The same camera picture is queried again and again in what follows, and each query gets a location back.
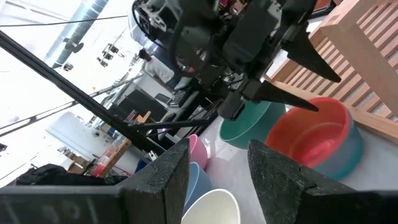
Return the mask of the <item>green bowl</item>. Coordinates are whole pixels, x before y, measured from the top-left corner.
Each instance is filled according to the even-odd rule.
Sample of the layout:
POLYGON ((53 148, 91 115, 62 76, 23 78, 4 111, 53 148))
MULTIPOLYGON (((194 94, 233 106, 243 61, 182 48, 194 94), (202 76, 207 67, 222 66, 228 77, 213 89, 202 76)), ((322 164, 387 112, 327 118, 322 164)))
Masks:
POLYGON ((286 113, 282 103, 263 101, 258 104, 246 102, 244 109, 234 121, 225 119, 220 127, 220 138, 224 142, 247 149, 252 139, 265 142, 269 131, 286 113))

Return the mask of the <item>wooden slatted shelf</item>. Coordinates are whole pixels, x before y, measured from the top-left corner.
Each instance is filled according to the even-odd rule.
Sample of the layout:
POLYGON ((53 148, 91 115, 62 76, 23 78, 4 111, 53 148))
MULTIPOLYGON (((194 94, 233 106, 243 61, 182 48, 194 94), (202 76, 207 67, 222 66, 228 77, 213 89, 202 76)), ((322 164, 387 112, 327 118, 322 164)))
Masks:
POLYGON ((335 2, 309 38, 341 82, 286 60, 272 83, 306 100, 335 98, 361 128, 398 144, 398 0, 335 2))

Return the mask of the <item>silver ventilation duct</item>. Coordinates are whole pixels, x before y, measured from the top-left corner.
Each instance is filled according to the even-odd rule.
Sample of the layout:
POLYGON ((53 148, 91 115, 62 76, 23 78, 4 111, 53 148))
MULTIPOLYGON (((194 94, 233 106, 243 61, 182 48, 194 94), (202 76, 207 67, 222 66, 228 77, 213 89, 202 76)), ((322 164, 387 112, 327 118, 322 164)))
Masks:
POLYGON ((109 0, 81 0, 81 4, 70 19, 70 22, 74 23, 69 23, 63 28, 47 52, 44 62, 54 69, 60 68, 72 53, 80 51, 82 38, 108 2, 109 0))

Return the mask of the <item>black metal table frame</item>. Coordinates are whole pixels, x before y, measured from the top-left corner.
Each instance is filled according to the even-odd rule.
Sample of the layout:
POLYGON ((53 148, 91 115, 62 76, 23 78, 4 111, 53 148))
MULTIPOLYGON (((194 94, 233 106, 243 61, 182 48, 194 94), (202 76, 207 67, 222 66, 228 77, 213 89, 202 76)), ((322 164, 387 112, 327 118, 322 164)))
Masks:
POLYGON ((50 68, 46 63, 37 58, 34 54, 25 49, 21 44, 17 43, 14 39, 9 37, 4 32, 0 31, 0 47, 13 57, 18 59, 24 65, 27 65, 41 77, 47 79, 57 86, 60 90, 73 98, 77 103, 81 104, 94 115, 105 121, 105 123, 112 126, 115 130, 120 132, 123 136, 132 141, 132 144, 138 149, 146 152, 154 151, 161 155, 165 149, 159 146, 154 141, 140 134, 138 130, 144 129, 161 129, 161 128, 185 128, 195 126, 208 126, 214 119, 194 119, 188 121, 176 121, 168 123, 149 123, 140 125, 128 125, 121 119, 115 117, 104 106, 100 105, 92 97, 87 95, 84 91, 80 90, 74 84, 69 82, 66 78, 62 77, 55 70, 50 68))

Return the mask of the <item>blue bowl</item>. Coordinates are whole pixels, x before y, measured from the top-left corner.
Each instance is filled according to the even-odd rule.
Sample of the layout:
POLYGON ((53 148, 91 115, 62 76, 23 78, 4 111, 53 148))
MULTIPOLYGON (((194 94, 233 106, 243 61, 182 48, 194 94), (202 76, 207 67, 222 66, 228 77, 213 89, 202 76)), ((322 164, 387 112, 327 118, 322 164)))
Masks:
POLYGON ((192 204, 202 195, 212 189, 213 185, 207 173, 199 166, 198 163, 191 162, 183 214, 185 214, 192 204))

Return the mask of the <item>pink bowl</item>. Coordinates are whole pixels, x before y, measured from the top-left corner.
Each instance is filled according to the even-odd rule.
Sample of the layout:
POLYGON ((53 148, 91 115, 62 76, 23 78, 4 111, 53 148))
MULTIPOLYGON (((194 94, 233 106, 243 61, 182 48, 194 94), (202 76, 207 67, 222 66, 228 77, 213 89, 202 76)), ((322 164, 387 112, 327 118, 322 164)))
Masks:
POLYGON ((208 161, 208 151, 202 140, 192 134, 188 137, 190 144, 190 161, 196 162, 202 169, 206 168, 208 161))

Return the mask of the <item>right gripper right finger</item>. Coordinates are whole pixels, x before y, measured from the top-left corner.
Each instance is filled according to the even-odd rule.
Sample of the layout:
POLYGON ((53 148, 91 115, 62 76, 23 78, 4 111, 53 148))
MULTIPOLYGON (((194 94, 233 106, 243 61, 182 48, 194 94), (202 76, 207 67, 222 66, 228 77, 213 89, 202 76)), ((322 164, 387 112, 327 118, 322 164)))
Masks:
POLYGON ((355 190, 250 140, 248 166, 267 224, 294 224, 304 193, 333 195, 355 190))

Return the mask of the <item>black ceiling light fixture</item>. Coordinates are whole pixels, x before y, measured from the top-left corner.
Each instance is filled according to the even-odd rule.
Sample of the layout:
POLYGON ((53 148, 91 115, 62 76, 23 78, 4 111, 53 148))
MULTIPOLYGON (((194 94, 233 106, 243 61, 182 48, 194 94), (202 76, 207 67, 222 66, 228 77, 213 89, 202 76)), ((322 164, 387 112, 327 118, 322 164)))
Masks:
POLYGON ((114 54, 118 54, 118 53, 119 53, 119 49, 114 44, 108 43, 102 51, 102 56, 97 57, 96 59, 102 67, 107 67, 108 61, 112 60, 114 57, 114 54))

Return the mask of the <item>red small bowl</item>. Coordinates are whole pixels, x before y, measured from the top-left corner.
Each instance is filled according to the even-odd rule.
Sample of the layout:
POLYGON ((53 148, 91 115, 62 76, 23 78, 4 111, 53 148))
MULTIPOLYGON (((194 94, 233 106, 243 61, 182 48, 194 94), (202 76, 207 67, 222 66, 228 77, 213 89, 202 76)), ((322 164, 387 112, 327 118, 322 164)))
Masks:
POLYGON ((333 98, 310 100, 318 111, 291 108, 269 131, 265 145, 299 164, 314 168, 329 159, 349 134, 346 106, 333 98))

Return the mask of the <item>cyan small bowl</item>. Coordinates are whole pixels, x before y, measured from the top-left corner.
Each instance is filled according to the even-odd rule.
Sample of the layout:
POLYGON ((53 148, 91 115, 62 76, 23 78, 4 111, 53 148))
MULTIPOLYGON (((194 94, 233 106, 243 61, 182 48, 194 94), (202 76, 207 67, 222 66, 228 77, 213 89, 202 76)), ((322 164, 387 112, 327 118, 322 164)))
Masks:
POLYGON ((315 149, 320 163, 314 169, 334 180, 347 177, 360 162, 363 155, 363 139, 348 113, 345 124, 330 123, 323 127, 324 133, 315 149))

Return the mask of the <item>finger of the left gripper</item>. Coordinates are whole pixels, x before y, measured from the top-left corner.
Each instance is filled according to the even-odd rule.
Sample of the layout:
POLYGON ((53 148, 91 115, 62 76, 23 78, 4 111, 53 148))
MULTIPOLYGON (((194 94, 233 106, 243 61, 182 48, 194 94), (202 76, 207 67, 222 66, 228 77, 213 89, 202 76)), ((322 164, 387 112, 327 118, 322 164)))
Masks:
POLYGON ((339 83, 341 78, 315 50, 306 31, 308 24, 291 25, 281 40, 281 48, 287 57, 313 73, 339 83))
POLYGON ((318 111, 318 108, 307 100, 280 89, 268 81, 260 82, 259 80, 249 79, 241 93, 247 99, 256 103, 271 101, 310 111, 318 111))

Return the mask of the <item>white bowl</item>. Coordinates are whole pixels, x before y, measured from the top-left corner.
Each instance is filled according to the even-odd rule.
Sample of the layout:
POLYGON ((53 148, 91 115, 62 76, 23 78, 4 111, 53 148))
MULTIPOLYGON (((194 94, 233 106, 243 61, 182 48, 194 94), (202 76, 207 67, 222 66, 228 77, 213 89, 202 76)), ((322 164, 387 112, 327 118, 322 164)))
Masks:
POLYGON ((239 204, 230 191, 211 190, 192 204, 181 224, 241 224, 239 204))

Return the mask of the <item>person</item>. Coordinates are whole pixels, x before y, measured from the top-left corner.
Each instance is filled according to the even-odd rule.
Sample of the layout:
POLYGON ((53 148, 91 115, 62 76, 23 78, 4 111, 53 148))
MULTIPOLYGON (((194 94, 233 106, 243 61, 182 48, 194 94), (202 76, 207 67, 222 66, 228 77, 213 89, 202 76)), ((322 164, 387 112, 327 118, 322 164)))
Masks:
POLYGON ((144 69, 150 76, 157 76, 164 83, 168 83, 173 79, 174 72, 155 56, 150 55, 145 49, 139 51, 139 58, 144 60, 144 69))

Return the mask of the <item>black monitor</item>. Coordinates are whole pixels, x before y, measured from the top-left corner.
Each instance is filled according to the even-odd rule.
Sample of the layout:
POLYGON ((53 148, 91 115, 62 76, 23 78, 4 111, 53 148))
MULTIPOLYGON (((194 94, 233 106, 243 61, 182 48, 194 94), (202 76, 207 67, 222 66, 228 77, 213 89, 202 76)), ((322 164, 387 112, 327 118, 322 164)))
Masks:
POLYGON ((157 100, 140 90, 123 93, 108 110, 122 119, 127 118, 132 111, 141 116, 150 111, 150 118, 154 121, 160 121, 167 113, 157 100))

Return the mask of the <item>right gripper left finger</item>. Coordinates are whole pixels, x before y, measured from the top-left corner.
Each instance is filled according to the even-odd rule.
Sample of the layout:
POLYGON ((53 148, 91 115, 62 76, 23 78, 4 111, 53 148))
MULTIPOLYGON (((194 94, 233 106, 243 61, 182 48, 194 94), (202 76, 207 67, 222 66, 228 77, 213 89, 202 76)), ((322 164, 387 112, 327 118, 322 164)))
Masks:
POLYGON ((121 224, 181 224, 189 165, 190 143, 182 139, 119 183, 121 224))

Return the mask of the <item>black bag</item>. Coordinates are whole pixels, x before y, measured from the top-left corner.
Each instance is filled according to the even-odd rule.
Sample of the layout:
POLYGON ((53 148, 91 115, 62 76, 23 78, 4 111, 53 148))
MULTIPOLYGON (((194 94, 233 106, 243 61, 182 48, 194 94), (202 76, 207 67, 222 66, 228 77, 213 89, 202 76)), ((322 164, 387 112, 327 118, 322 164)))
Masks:
POLYGON ((109 175, 105 178, 67 172, 62 166, 46 164, 38 168, 31 168, 21 174, 15 185, 116 185, 128 176, 109 175))

